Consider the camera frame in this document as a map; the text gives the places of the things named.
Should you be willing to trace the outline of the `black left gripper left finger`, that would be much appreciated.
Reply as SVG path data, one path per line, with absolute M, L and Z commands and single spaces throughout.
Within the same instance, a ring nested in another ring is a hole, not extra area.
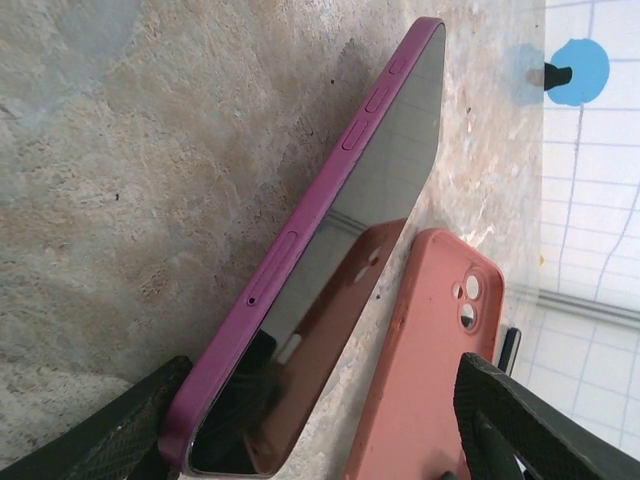
M 192 362 L 176 356 L 65 434 L 1 471 L 3 479 L 176 479 L 161 424 Z

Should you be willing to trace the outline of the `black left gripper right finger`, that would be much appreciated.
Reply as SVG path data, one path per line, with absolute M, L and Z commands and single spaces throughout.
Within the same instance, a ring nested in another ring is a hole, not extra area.
M 575 423 L 474 353 L 453 397 L 473 479 L 637 479 L 639 461 Z

